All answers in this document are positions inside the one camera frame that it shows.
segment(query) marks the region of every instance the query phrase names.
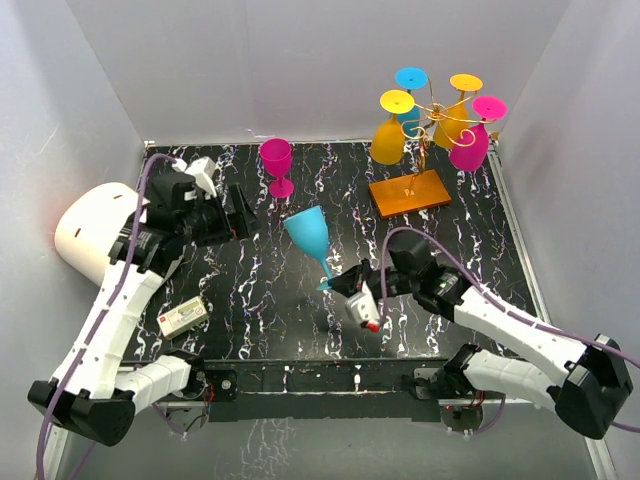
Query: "orange acrylic block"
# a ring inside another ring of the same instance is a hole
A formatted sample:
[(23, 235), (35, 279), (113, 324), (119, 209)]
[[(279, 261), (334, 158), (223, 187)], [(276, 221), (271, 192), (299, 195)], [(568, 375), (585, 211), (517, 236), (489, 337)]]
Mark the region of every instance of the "orange acrylic block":
[(369, 192), (383, 219), (451, 202), (451, 196), (435, 170), (372, 183)]

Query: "wine glass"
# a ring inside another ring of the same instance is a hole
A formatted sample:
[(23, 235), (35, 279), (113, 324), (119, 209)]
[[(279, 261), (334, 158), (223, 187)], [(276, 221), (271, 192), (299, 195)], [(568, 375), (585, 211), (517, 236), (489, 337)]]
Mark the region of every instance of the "wine glass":
[(293, 161), (291, 144), (284, 138), (271, 138), (260, 145), (259, 152), (264, 169), (277, 179), (269, 185), (269, 193), (275, 198), (287, 198), (294, 190), (293, 182), (284, 178)]
[[(329, 227), (324, 218), (322, 207), (318, 205), (287, 218), (284, 221), (284, 228), (289, 232), (295, 246), (318, 261), (327, 274), (327, 279), (331, 279), (333, 275), (327, 263)], [(325, 282), (318, 287), (318, 290), (327, 288), (329, 287)]]
[[(458, 98), (458, 102), (456, 104), (447, 108), (444, 112), (445, 115), (451, 118), (445, 118), (438, 122), (436, 131), (433, 134), (434, 143), (439, 147), (446, 148), (447, 150), (454, 147), (454, 143), (451, 140), (454, 142), (457, 141), (462, 134), (462, 131), (469, 125), (467, 122), (454, 120), (454, 118), (459, 120), (469, 120), (467, 108), (464, 103), (461, 103), (464, 100), (465, 94), (469, 92), (477, 92), (482, 88), (482, 80), (466, 73), (458, 73), (457, 75), (454, 75), (451, 77), (449, 82), (453, 88), (460, 92), (460, 98)], [(471, 134), (467, 132), (465, 133), (469, 138), (473, 138), (471, 137)]]
[[(496, 97), (478, 97), (473, 101), (473, 111), (482, 118), (495, 122), (504, 118), (509, 109), (502, 100)], [(475, 172), (484, 161), (489, 150), (489, 134), (484, 127), (484, 123), (478, 123), (462, 132), (458, 142), (451, 150), (449, 160), (458, 170), (465, 172)]]
[[(416, 67), (406, 67), (396, 72), (396, 83), (404, 88), (407, 93), (411, 93), (412, 90), (424, 87), (429, 81), (429, 77), (424, 72)], [(398, 123), (402, 125), (402, 130), (405, 136), (415, 137), (418, 135), (419, 120), (422, 117), (422, 112), (418, 106), (414, 106), (407, 113), (398, 115)]]
[(393, 165), (402, 160), (404, 133), (398, 115), (408, 113), (415, 106), (411, 94), (402, 90), (389, 90), (380, 97), (380, 105), (391, 114), (391, 118), (378, 127), (371, 142), (371, 158), (383, 165)]

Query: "white enclosure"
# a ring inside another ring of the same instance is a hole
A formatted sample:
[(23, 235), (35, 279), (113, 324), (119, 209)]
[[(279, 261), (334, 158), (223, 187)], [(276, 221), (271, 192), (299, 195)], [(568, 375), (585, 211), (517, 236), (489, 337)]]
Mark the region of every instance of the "white enclosure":
[[(574, 1), (501, 134), (501, 159), (553, 322), (640, 356), (640, 4)], [(640, 426), (640, 376), (618, 420)], [(606, 436), (638, 478), (640, 436)]]
[[(96, 293), (55, 254), (64, 211), (99, 184), (133, 186), (143, 140), (371, 138), (405, 66), (424, 68), (443, 103), (464, 72), (509, 105), (500, 154), (552, 320), (640, 356), (637, 1), (0, 6), (2, 478), (33, 477), (41, 416), (28, 388), (60, 363)], [(638, 391), (619, 419), (640, 425)], [(606, 440), (619, 477), (637, 478), (640, 437)]]
[(42, 415), (27, 402), (78, 334), (97, 288), (55, 252), (84, 192), (132, 184), (142, 142), (64, 0), (0, 6), (0, 477), (31, 479)]
[[(144, 140), (371, 138), (393, 75), (514, 105), (568, 0), (68, 0)], [(417, 100), (426, 102), (427, 92)]]

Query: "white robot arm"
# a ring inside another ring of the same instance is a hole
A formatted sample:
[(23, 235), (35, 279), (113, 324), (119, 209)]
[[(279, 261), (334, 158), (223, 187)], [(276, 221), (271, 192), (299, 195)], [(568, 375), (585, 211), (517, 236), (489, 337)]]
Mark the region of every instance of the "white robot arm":
[[(149, 184), (133, 261), (124, 275), (135, 192), (117, 184), (94, 189), (65, 214), (56, 232), (62, 257), (94, 282), (101, 280), (101, 288), (66, 358), (48, 381), (33, 383), (28, 399), (46, 411), (61, 380), (69, 377), (54, 406), (53, 421), (108, 446), (124, 437), (140, 411), (197, 383), (201, 362), (179, 350), (135, 372), (118, 373), (145, 307), (178, 268), (186, 246), (246, 238), (260, 226), (238, 185), (229, 187), (235, 211), (225, 212), (211, 179), (215, 164), (210, 158), (196, 160), (188, 168), (176, 161), (173, 167), (175, 172), (161, 174)], [(93, 339), (85, 345), (96, 325)], [(84, 355), (74, 365), (80, 349)]]
[[(542, 322), (496, 299), (499, 308), (472, 287), (452, 267), (437, 264), (429, 244), (411, 231), (389, 242), (394, 270), (387, 270), (389, 296), (412, 294), (428, 312), (476, 330), (519, 357), (505, 358), (476, 345), (464, 345), (428, 381), (415, 376), (416, 385), (434, 396), (453, 398), (475, 391), (501, 392), (545, 407), (572, 429), (590, 438), (604, 436), (633, 391), (624, 361), (599, 348), (542, 331)], [(381, 275), (364, 260), (329, 286), (348, 297), (348, 316), (363, 328), (379, 332), (384, 321), (378, 313)], [(524, 317), (531, 325), (514, 320)], [(619, 350), (611, 339), (599, 335), (595, 342)]]

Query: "black marble surface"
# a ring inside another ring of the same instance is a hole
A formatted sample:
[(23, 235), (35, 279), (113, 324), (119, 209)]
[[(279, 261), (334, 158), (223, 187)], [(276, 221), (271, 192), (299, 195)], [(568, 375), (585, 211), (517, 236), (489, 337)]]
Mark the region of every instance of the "black marble surface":
[[(296, 186), (287, 200), (267, 191), (273, 180), (261, 166), (258, 145), (151, 148), (191, 161), (218, 161), (218, 184), (241, 184), (263, 223), (253, 238), (188, 251), (185, 262), (155, 295), (125, 353), (125, 361), (153, 361), (170, 346), (209, 360), (331, 360), (345, 358), (448, 358), (467, 342), (494, 352), (485, 337), (422, 310), (411, 298), (390, 301), (390, 322), (381, 334), (353, 325), (344, 298), (315, 289), (321, 266), (295, 246), (283, 220), (321, 205), (329, 224), (329, 264), (341, 273), (363, 257), (380, 261), (386, 233), (411, 225), (433, 234), (494, 291), (534, 313), (513, 237), (493, 175), (485, 161), (473, 174), (458, 172), (447, 152), (434, 147), (428, 168), (441, 176), (453, 201), (446, 207), (381, 220), (368, 185), (413, 170), (413, 147), (402, 162), (382, 166), (368, 156), (368, 144), (296, 144), (289, 178)], [(164, 165), (154, 174), (167, 170)], [(159, 333), (159, 313), (201, 295), (210, 319), (171, 341)]]

